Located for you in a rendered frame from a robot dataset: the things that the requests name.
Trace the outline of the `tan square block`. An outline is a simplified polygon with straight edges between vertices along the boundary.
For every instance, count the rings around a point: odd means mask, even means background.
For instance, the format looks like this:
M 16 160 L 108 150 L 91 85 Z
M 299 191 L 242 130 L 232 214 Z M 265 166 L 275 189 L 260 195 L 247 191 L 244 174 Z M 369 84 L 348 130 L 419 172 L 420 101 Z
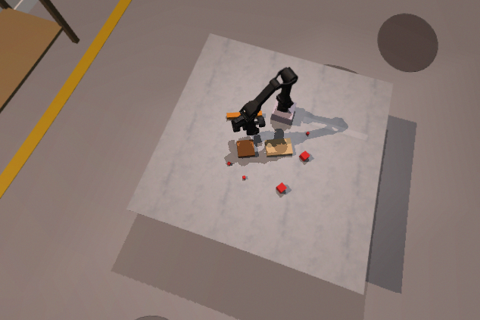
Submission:
M 292 155 L 291 139 L 279 138 L 265 140 L 266 157 Z

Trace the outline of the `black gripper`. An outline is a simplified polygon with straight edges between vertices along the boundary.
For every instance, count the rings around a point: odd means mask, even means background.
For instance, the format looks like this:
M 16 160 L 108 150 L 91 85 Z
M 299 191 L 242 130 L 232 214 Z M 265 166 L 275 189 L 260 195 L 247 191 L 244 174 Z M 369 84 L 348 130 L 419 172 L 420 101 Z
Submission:
M 247 123 L 247 122 L 246 122 L 246 125 L 251 125 L 251 124 L 253 124 L 253 123 L 256 123 L 256 125 L 259 124 L 259 127 L 260 127 L 260 128 L 261 128 L 261 127 L 264 127 L 264 126 L 266 125 L 263 116 L 257 117 L 257 121 L 254 121 L 254 122 L 252 122 L 252 123 Z M 233 132 L 239 132 L 239 131 L 241 131 L 240 128 L 239 128 L 239 129 L 235 129 L 233 126 L 232 126 L 232 128 L 233 128 Z M 244 131 L 246 130 L 245 125 L 244 125 L 242 128 L 243 128 Z

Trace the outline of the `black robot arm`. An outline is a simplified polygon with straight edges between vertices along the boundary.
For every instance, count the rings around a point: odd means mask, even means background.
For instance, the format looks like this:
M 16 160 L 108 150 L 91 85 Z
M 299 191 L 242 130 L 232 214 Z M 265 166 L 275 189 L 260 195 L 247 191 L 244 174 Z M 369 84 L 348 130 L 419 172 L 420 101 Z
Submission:
M 277 81 L 278 76 L 281 76 L 281 79 L 283 81 L 282 84 Z M 246 125 L 246 122 L 254 122 L 254 118 L 260 112 L 263 103 L 278 89 L 282 90 L 281 93 L 276 96 L 276 100 L 278 101 L 277 110 L 282 112 L 288 112 L 288 108 L 293 105 L 293 102 L 289 96 L 291 92 L 291 87 L 297 81 L 298 77 L 291 70 L 290 67 L 286 67 L 280 70 L 277 73 L 276 77 L 270 80 L 270 83 L 267 85 L 267 87 L 253 101 L 249 101 L 244 105 L 244 107 L 239 111 L 241 115 L 231 120 L 233 127 L 235 129 L 239 129 L 245 125 L 247 135 L 257 135 L 260 130 L 256 127 L 256 123 Z

